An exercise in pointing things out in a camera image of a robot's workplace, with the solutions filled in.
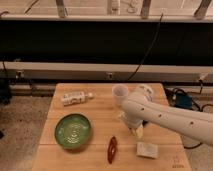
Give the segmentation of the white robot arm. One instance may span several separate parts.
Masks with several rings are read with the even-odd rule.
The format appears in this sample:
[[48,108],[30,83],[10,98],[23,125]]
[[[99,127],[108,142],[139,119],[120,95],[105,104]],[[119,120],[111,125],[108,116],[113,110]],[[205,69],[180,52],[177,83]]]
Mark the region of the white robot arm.
[[121,118],[130,129],[137,129],[143,121],[188,136],[213,146],[213,114],[165,106],[153,102],[154,90],[139,84],[122,101]]

